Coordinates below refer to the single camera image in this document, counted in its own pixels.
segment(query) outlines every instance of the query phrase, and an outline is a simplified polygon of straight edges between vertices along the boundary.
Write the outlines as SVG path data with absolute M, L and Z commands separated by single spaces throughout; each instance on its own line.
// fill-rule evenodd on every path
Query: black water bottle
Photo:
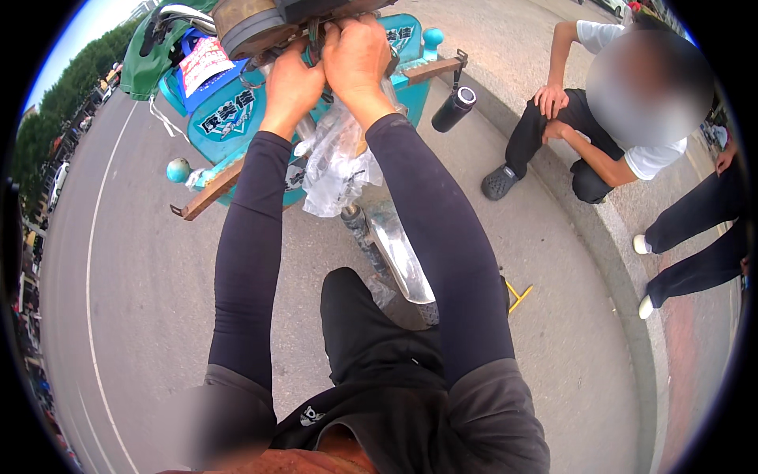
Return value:
M 476 94 L 468 87 L 454 89 L 440 110 L 431 118 L 431 126 L 445 133 L 461 121 L 476 104 Z

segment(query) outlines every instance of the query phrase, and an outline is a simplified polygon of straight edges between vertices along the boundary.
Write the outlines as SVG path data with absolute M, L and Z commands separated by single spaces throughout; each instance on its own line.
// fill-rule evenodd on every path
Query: tire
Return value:
M 435 326 L 440 324 L 440 311 L 437 309 L 436 303 L 417 304 L 416 309 L 428 325 Z

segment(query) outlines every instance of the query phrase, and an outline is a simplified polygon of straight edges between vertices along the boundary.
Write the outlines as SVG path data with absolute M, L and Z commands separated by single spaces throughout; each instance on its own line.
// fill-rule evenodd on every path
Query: curb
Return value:
M 449 86 L 453 75 L 440 77 Z M 460 84 L 477 94 L 476 109 L 505 137 L 510 138 L 521 117 L 502 99 L 464 72 Z M 648 277 L 631 245 L 631 234 L 611 200 L 593 206 L 574 196 L 569 166 L 576 152 L 566 143 L 543 146 L 529 163 L 574 224 L 605 281 L 629 346 L 637 387 L 640 428 L 637 434 L 637 469 L 656 474 L 669 424 L 669 355 L 660 312 L 647 320 L 637 315 Z

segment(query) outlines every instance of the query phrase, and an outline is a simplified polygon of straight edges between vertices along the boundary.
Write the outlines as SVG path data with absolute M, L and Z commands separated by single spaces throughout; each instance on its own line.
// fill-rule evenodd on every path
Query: black arm sleeve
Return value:
M 514 357 L 495 254 L 461 188 L 399 114 L 366 133 L 440 311 L 445 377 Z
M 292 144 L 259 131 L 250 142 L 216 253 L 216 325 L 208 364 L 271 392 L 271 313 L 279 278 L 284 176 Z

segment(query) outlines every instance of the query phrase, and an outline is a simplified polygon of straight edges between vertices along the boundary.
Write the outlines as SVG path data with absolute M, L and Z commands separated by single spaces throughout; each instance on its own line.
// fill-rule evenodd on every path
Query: black pants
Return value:
M 423 331 L 399 327 L 351 268 L 333 270 L 324 279 L 321 326 L 335 385 L 425 372 L 418 377 L 445 388 L 439 326 Z
M 706 249 L 660 272 L 647 284 L 653 306 L 668 297 L 707 290 L 742 273 L 747 256 L 747 201 L 737 165 L 721 176 L 712 173 L 673 206 L 663 211 L 645 232 L 654 253 L 663 253 L 681 242 L 726 221 L 737 221 Z
M 583 89 L 566 89 L 565 92 L 568 106 L 562 108 L 556 118 L 589 137 L 593 145 L 612 159 L 621 159 L 624 150 L 595 121 L 587 105 L 587 93 Z M 534 98 L 530 99 L 506 147 L 506 165 L 518 179 L 526 176 L 527 163 L 542 146 L 542 133 L 546 125 L 547 119 L 540 113 L 539 105 L 534 104 Z M 574 194 L 582 201 L 597 204 L 613 189 L 583 159 L 571 166 L 571 173 L 574 174 Z

